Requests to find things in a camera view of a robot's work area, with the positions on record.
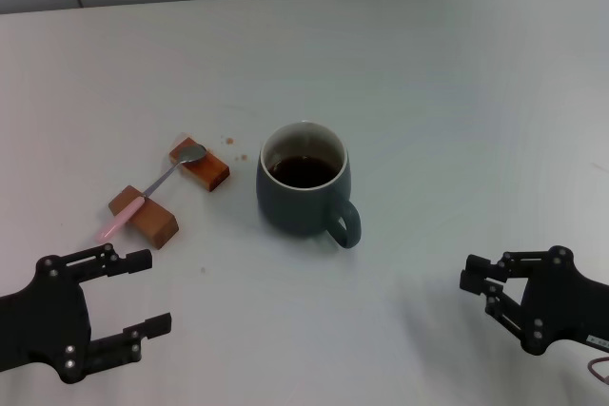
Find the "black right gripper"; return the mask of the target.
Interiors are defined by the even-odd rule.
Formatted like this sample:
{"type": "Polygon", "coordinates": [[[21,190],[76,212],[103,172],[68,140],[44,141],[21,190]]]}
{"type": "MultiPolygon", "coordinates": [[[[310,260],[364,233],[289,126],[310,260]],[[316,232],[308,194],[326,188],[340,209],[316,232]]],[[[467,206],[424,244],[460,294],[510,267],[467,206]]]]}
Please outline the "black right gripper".
{"type": "Polygon", "coordinates": [[[608,286],[584,277],[573,252],[564,246],[506,251],[495,263],[470,255],[461,272],[460,288],[484,296],[485,313],[512,335],[523,336],[521,347],[531,355],[544,354],[559,340],[608,351],[608,286]],[[501,285],[487,280],[522,278],[528,282],[521,306],[501,285]]]}

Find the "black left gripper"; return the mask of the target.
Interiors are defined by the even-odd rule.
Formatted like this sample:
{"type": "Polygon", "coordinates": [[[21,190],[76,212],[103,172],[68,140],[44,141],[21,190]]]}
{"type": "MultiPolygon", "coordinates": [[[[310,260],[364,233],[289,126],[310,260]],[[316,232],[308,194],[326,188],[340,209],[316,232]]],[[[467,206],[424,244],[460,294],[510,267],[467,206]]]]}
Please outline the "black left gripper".
{"type": "Polygon", "coordinates": [[[43,363],[63,382],[72,384],[85,375],[140,361],[142,339],[168,334],[171,314],[90,342],[88,310],[79,280],[133,274],[151,267],[148,249],[121,257],[111,243],[40,259],[31,282],[1,298],[1,370],[43,363]]]}

